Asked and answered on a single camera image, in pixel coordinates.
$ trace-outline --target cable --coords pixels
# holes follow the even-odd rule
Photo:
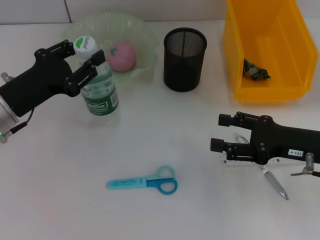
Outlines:
[[[30,119],[31,119],[31,117],[32,117],[32,115],[34,114],[34,111],[35,111],[35,109],[32,109],[32,110],[31,110],[31,113],[30,113],[30,115],[29,115],[29,117],[28,117],[28,119],[27,119],[26,121],[18,124],[17,126],[14,126],[13,128],[11,128],[11,129],[10,129],[10,132],[11,132],[12,134],[15,134],[16,132],[18,132],[19,130],[23,129],[25,126],[27,126],[27,125],[28,125],[28,122],[30,121]]]

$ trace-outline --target green bottle label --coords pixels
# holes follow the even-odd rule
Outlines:
[[[116,88],[113,88],[110,94],[102,98],[88,98],[83,96],[89,111],[98,116],[112,113],[119,105],[119,99]]]

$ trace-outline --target black mesh pencil holder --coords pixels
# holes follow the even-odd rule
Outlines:
[[[195,89],[207,48],[206,37],[193,28],[181,27],[164,38],[164,83],[177,92]]]

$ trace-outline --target green bowl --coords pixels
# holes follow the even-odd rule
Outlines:
[[[125,13],[100,13],[72,23],[64,31],[59,41],[68,39],[74,42],[77,38],[88,35],[94,38],[99,49],[106,53],[109,47],[118,41],[127,41],[135,49],[136,64],[126,72],[115,72],[114,80],[121,85],[137,77],[142,72],[152,69],[156,63],[155,48],[159,41],[150,32],[144,21]],[[78,60],[71,56],[67,60],[71,69],[78,68]]]

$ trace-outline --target white wall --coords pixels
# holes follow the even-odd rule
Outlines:
[[[69,22],[64,0],[0,1],[0,24]],[[99,12],[125,12],[145,21],[224,19],[226,12],[225,0],[66,0],[66,3],[73,22]],[[320,0],[297,0],[297,3],[305,18],[320,18]]]
[[[69,23],[64,0],[0,0],[0,24]]]

